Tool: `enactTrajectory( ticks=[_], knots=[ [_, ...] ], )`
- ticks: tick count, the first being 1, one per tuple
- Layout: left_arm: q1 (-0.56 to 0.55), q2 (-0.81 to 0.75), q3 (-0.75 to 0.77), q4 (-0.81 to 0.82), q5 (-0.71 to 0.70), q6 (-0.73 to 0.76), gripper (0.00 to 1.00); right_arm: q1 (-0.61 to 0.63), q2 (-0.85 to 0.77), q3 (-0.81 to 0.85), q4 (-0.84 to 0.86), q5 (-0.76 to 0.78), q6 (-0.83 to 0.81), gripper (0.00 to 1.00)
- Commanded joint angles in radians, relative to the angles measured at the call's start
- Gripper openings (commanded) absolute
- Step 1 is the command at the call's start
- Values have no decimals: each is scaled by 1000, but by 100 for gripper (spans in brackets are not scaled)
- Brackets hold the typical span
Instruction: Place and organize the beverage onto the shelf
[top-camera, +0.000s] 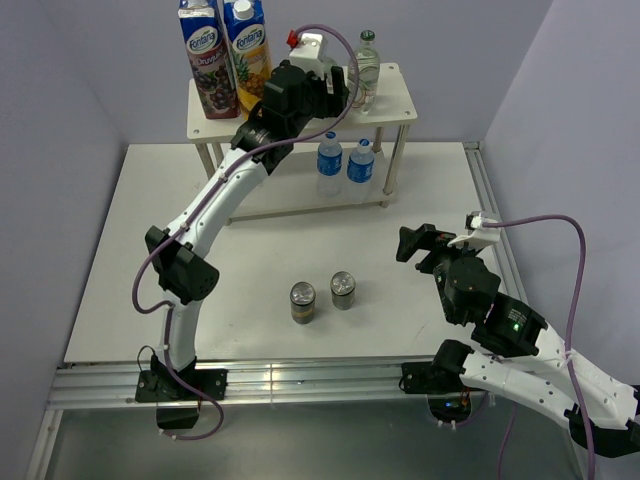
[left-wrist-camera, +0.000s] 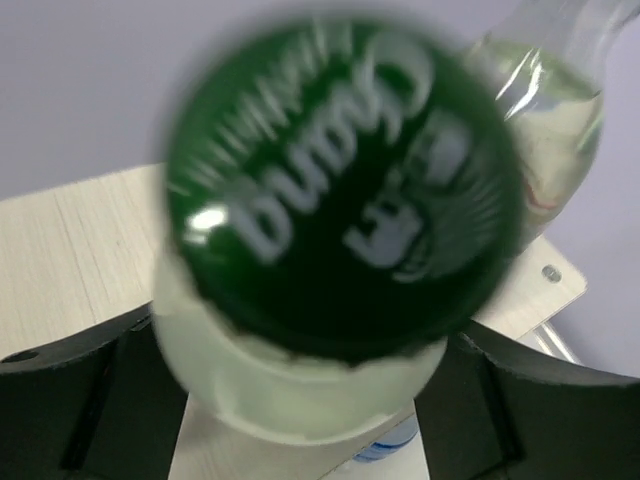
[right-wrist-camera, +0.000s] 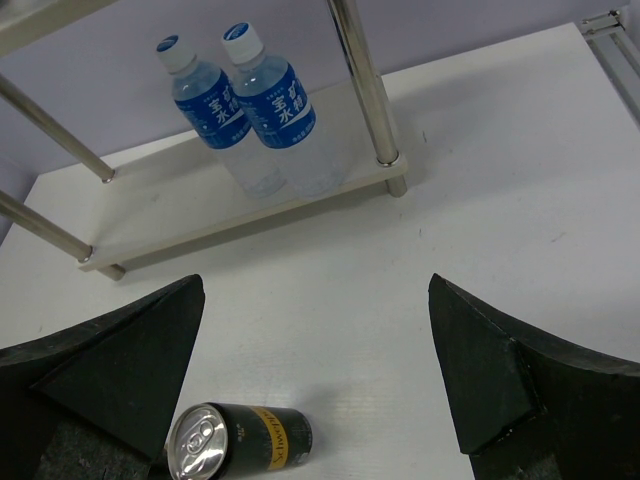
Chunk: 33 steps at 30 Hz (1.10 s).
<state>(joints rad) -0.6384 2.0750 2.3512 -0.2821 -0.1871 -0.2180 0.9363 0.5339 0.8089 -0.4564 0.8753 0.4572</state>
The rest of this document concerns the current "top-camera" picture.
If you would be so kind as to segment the Chang soda bottle front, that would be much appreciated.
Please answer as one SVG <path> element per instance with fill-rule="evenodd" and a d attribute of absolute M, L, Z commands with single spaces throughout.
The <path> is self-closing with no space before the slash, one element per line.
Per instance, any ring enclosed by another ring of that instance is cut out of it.
<path fill-rule="evenodd" d="M 323 68 L 326 72 L 330 72 L 333 66 L 336 66 L 336 61 L 330 56 L 325 56 L 323 60 Z"/>

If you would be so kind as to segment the chang soda bottle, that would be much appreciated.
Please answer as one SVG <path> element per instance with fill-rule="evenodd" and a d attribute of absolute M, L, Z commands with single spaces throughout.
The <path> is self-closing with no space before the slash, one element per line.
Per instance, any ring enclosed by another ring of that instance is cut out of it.
<path fill-rule="evenodd" d="M 348 67 L 347 86 L 354 95 L 352 108 L 366 115 L 372 109 L 377 94 L 381 60 L 375 47 L 376 35 L 372 30 L 360 33 L 360 45 L 354 51 L 356 62 Z"/>
<path fill-rule="evenodd" d="M 336 66 L 336 61 L 330 56 L 325 56 L 323 60 L 323 68 L 326 72 L 330 72 L 333 66 Z"/>

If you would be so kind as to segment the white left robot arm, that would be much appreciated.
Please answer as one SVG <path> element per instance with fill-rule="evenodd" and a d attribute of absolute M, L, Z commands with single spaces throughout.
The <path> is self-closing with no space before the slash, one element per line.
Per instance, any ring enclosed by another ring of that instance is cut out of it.
<path fill-rule="evenodd" d="M 143 266 L 153 268 L 166 310 L 159 353 L 149 374 L 162 400 L 201 393 L 195 386 L 195 335 L 204 299 L 220 273 L 206 261 L 213 242 L 242 201 L 288 156 L 313 119 L 339 123 L 353 99 L 344 70 L 332 66 L 322 75 L 284 60 L 271 73 L 264 97 L 237 129 L 222 163 L 192 203 L 165 228 L 145 235 L 149 251 Z"/>

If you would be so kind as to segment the Pocari Sweat bottle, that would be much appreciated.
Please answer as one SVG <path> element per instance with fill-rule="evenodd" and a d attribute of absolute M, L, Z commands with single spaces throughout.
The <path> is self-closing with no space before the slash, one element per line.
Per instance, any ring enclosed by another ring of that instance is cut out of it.
<path fill-rule="evenodd" d="M 369 194 L 373 175 L 375 154 L 368 139 L 361 139 L 351 151 L 347 163 L 348 199 L 353 203 L 362 203 Z"/>
<path fill-rule="evenodd" d="M 343 149 L 333 131 L 327 132 L 317 149 L 317 190 L 323 197 L 334 197 L 341 192 Z"/>

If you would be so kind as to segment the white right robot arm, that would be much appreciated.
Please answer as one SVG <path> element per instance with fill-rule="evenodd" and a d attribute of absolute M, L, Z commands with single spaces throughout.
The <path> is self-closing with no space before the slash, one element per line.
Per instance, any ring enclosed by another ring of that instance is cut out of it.
<path fill-rule="evenodd" d="M 416 269 L 434 278 L 446 321 L 472 326 L 474 342 L 447 339 L 432 360 L 404 363 L 400 388 L 407 394 L 488 391 L 554 420 L 600 456 L 638 452 L 638 387 L 568 350 L 541 315 L 500 292 L 500 277 L 479 256 L 498 239 L 483 228 L 462 236 L 432 224 L 400 229 L 397 261 L 427 251 Z"/>

